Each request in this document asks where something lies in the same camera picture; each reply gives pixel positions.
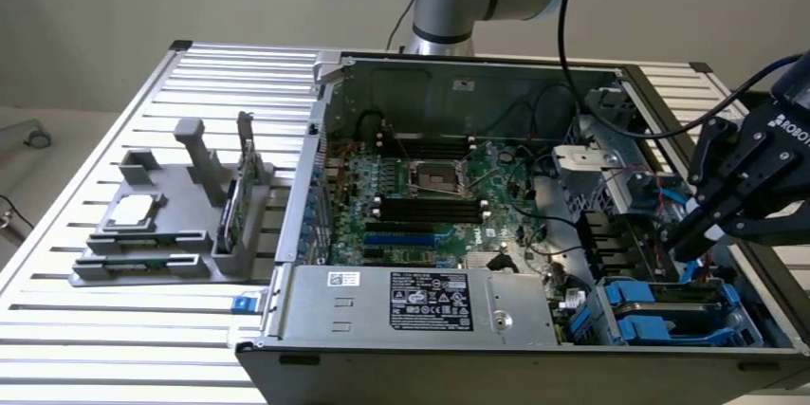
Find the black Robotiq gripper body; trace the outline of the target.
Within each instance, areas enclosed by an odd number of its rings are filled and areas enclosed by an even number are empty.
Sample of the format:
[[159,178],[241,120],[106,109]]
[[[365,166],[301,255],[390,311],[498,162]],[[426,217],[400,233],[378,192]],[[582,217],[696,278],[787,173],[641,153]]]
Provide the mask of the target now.
[[741,131],[747,147],[745,188],[763,207],[787,207],[809,198],[809,111],[791,103],[749,112]]

